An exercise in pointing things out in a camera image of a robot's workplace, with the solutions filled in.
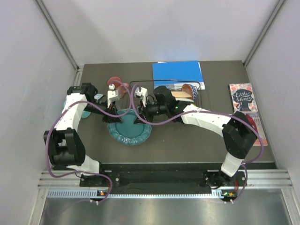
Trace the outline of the teal scalloped plate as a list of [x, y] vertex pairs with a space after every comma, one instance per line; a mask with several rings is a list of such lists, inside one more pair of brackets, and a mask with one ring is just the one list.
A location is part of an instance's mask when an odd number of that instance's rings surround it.
[[108, 132], [112, 138], [124, 145], [139, 145], [145, 142], [151, 134], [152, 127], [149, 124], [135, 124], [137, 118], [133, 109], [120, 117], [122, 123], [109, 123]]

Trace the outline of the black wire dish rack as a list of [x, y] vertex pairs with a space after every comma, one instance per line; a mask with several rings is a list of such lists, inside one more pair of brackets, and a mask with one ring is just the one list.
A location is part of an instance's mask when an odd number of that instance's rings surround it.
[[200, 98], [199, 82], [174, 80], [135, 80], [129, 83], [129, 86], [136, 87], [134, 97], [140, 99], [137, 106], [138, 116], [135, 124], [141, 124], [144, 120], [153, 122], [156, 116], [172, 118], [180, 114], [178, 103], [198, 104]]

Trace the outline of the peach bird plate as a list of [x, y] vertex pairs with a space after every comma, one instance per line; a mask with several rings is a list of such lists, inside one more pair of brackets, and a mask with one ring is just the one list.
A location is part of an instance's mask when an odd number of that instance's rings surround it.
[[184, 91], [172, 91], [172, 96], [175, 98], [192, 98], [192, 96]]

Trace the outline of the white watermelon plate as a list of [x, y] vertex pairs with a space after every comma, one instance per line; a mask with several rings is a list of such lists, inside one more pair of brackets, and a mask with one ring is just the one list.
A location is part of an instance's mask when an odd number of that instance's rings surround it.
[[190, 103], [194, 103], [193, 100], [189, 99], [189, 98], [176, 98], [178, 101], [184, 101], [184, 102], [190, 102]]

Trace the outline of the red patterned small bowl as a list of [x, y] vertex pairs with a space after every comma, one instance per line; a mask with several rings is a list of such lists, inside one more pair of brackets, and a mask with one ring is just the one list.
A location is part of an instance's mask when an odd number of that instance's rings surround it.
[[196, 100], [198, 92], [197, 92], [197, 89], [195, 86], [185, 83], [182, 85], [181, 91], [184, 91], [187, 94], [190, 94], [191, 97], [189, 99]]

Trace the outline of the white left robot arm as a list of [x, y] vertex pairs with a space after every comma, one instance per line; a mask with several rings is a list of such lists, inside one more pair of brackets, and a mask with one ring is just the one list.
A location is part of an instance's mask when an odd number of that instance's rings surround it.
[[75, 172], [90, 175], [96, 186], [106, 182], [106, 174], [100, 171], [101, 163], [90, 158], [77, 132], [84, 111], [103, 115], [104, 122], [121, 122], [115, 101], [121, 97], [114, 84], [108, 86], [107, 100], [97, 98], [98, 90], [91, 83], [71, 86], [67, 90], [66, 103], [57, 121], [44, 133], [47, 169], [64, 166]]

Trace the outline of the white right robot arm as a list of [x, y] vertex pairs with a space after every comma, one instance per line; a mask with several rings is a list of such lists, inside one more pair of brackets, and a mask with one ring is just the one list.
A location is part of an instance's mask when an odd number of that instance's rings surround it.
[[189, 99], [176, 98], [165, 86], [155, 88], [154, 95], [156, 100], [148, 103], [147, 89], [133, 86], [130, 102], [133, 104], [135, 97], [140, 99], [140, 106], [133, 107], [136, 123], [159, 126], [173, 121], [218, 134], [223, 138], [227, 150], [218, 178], [223, 185], [231, 185], [236, 180], [238, 168], [259, 138], [246, 115], [241, 112], [227, 114], [205, 110]]

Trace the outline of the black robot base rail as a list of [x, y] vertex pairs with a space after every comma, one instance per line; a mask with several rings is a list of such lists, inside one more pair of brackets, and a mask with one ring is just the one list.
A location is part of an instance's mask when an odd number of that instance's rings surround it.
[[79, 185], [104, 188], [112, 181], [112, 194], [167, 195], [210, 194], [213, 189], [243, 187], [246, 176], [236, 172], [227, 177], [220, 163], [126, 163], [102, 164], [107, 178], [82, 175]]

